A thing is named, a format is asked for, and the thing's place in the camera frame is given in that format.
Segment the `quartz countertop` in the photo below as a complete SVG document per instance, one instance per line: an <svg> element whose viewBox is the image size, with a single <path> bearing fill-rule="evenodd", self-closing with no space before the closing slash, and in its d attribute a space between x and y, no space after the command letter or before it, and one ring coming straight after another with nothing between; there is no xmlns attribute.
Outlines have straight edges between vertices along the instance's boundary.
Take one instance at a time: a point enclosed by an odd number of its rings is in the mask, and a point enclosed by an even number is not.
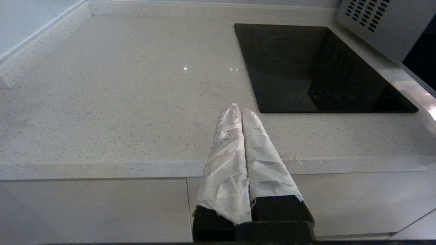
<svg viewBox="0 0 436 245"><path fill-rule="evenodd" d="M0 90L0 180L200 176L231 103L291 174L436 170L436 100L400 67L333 18L256 18L92 16ZM234 23L327 26L419 112L260 114Z"/></svg>

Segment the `microwave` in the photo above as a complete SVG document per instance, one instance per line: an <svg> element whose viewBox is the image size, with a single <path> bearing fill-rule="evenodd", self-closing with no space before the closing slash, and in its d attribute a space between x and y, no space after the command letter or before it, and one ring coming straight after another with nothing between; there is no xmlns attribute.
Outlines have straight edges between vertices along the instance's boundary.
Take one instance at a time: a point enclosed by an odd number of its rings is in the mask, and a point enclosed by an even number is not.
<svg viewBox="0 0 436 245"><path fill-rule="evenodd" d="M436 0L343 0L337 21L436 98Z"/></svg>

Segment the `black induction cooktop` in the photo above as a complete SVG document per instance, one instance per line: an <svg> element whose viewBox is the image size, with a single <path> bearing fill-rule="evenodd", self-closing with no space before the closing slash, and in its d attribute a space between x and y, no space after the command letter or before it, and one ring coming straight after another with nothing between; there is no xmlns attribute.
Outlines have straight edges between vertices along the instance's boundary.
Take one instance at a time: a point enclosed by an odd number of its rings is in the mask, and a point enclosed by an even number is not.
<svg viewBox="0 0 436 245"><path fill-rule="evenodd" d="M327 27L235 31L261 113L418 111Z"/></svg>

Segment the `white cabinet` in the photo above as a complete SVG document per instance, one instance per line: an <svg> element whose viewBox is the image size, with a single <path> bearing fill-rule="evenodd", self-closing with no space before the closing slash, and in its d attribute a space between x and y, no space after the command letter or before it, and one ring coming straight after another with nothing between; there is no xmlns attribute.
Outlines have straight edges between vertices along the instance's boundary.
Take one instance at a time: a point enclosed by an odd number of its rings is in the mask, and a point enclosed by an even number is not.
<svg viewBox="0 0 436 245"><path fill-rule="evenodd" d="M398 232L436 208L436 172L293 175L316 236Z"/></svg>
<svg viewBox="0 0 436 245"><path fill-rule="evenodd" d="M393 235L390 240L431 240L436 239L436 211Z"/></svg>

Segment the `white paper towel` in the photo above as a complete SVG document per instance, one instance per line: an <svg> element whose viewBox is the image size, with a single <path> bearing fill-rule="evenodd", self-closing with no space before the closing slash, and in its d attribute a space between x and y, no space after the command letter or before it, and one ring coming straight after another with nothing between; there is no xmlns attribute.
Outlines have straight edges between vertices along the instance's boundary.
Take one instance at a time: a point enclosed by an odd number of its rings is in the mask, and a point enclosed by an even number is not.
<svg viewBox="0 0 436 245"><path fill-rule="evenodd" d="M250 200L256 197L303 196L289 174L257 115L247 109L242 112L245 136L245 156L250 181Z"/></svg>
<svg viewBox="0 0 436 245"><path fill-rule="evenodd" d="M232 104L218 120L197 205L215 210L235 225L251 221L248 185L241 113Z"/></svg>

